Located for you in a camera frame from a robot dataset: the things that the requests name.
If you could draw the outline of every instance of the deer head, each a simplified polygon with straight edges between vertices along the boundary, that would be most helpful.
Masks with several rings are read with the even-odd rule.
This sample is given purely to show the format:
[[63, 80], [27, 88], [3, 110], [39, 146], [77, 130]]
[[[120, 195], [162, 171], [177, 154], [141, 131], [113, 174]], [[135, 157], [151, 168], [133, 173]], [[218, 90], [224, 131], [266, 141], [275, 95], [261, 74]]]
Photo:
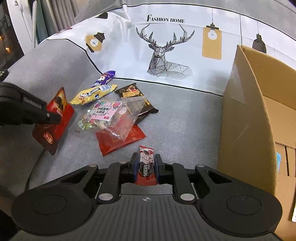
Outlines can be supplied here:
[[173, 45], [176, 44], [181, 44], [181, 43], [185, 43], [187, 42], [189, 39], [191, 39], [191, 37], [194, 34], [194, 31], [192, 32], [192, 34], [187, 38], [187, 32], [186, 30], [180, 25], [180, 27], [182, 28], [182, 30], [184, 31], [183, 37], [180, 37], [180, 40], [177, 41], [177, 37], [176, 34], [174, 33], [174, 39], [170, 40], [169, 42], [167, 42], [167, 44], [165, 46], [158, 46], [156, 44], [156, 41], [152, 38], [153, 32], [150, 34], [149, 38], [147, 38], [147, 35], [145, 34], [145, 28], [147, 28], [150, 24], [148, 24], [146, 27], [142, 28], [141, 33], [139, 33], [138, 28], [136, 28], [137, 30], [137, 34], [139, 35], [139, 37], [141, 39], [144, 39], [146, 42], [149, 43], [149, 48], [154, 50], [154, 56], [155, 58], [161, 58], [165, 52], [168, 51], [172, 51], [175, 47]]

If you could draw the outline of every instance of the cardboard box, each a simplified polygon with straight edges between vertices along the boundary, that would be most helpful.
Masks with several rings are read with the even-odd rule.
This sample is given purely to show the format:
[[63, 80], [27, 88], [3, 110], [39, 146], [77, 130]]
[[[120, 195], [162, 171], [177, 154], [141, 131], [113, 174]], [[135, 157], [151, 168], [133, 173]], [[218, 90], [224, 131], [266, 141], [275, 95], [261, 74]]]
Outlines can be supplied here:
[[[254, 49], [237, 46], [223, 96], [218, 170], [278, 198], [275, 233], [296, 240], [296, 71]], [[281, 155], [279, 171], [276, 152]]]

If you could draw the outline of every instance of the deer antler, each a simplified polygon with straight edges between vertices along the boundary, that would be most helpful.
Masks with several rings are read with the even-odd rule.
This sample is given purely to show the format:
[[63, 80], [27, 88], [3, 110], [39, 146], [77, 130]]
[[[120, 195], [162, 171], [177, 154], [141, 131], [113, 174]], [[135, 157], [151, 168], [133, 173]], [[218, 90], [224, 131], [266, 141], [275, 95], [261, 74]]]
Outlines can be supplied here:
[[145, 31], [145, 28], [147, 28], [149, 25], [150, 25], [150, 24], [148, 24], [146, 27], [142, 28], [141, 33], [139, 33], [138, 28], [136, 28], [136, 30], [137, 30], [137, 34], [139, 35], [139, 37], [140, 37], [141, 39], [144, 39], [146, 42], [148, 42], [148, 43], [150, 43], [150, 44], [152, 44], [152, 45], [156, 45], [156, 46], [158, 46], [158, 45], [156, 44], [156, 41], [152, 38], [153, 32], [150, 34], [149, 39], [147, 38], [147, 35], [146, 35], [145, 32], [144, 32], [144, 31]]
[[170, 42], [167, 42], [167, 44], [166, 44], [166, 46], [164, 46], [164, 48], [169, 48], [169, 47], [171, 47], [171, 46], [173, 46], [173, 45], [176, 45], [176, 44], [181, 44], [181, 43], [185, 43], [185, 42], [187, 42], [189, 39], [191, 39], [191, 37], [193, 36], [193, 34], [194, 34], [194, 31], [192, 32], [192, 34], [187, 38], [187, 32], [186, 32], [186, 30], [180, 25], [180, 27], [182, 28], [182, 30], [184, 31], [184, 34], [183, 34], [183, 37], [180, 37], [180, 40], [179, 41], [177, 41], [177, 37], [176, 37], [176, 35], [175, 35], [175, 33], [174, 33], [174, 39], [173, 39], [173, 41], [171, 40]]

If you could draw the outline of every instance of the deer illustration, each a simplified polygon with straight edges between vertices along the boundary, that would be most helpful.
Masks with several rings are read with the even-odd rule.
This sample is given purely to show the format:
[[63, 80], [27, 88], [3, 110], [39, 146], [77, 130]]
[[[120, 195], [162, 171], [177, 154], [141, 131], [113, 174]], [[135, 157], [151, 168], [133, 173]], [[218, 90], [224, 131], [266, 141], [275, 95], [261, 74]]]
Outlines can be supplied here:
[[174, 39], [170, 42], [167, 42], [167, 44], [163, 47], [160, 47], [156, 44], [156, 41], [152, 38], [153, 32], [150, 34], [149, 38], [147, 38], [147, 35], [145, 34], [145, 28], [147, 28], [150, 24], [148, 24], [146, 27], [144, 27], [141, 30], [141, 33], [139, 33], [138, 28], [137, 34], [141, 39], [144, 39], [146, 42], [149, 43], [149, 48], [154, 50], [154, 53], [152, 55], [149, 69], [147, 72], [154, 76], [165, 76], [165, 78], [174, 78], [174, 79], [185, 79], [186, 77], [192, 75], [192, 70], [185, 65], [176, 64], [172, 62], [168, 62], [165, 60], [165, 53], [168, 51], [172, 51], [175, 47], [173, 45], [181, 44], [187, 42], [194, 34], [194, 31], [192, 34], [187, 38], [187, 32], [186, 30], [180, 25], [182, 30], [184, 31], [183, 37], [180, 37], [180, 40], [177, 41], [176, 34], [174, 33]]

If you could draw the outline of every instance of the oval logo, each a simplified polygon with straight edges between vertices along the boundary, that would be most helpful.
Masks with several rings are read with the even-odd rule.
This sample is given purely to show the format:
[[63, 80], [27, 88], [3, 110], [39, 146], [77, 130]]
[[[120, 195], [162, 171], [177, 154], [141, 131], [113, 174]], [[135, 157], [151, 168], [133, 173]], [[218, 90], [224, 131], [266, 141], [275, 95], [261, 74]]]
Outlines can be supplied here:
[[49, 134], [48, 132], [45, 132], [43, 136], [49, 144], [52, 144], [54, 142], [54, 139], [52, 138], [51, 134]]

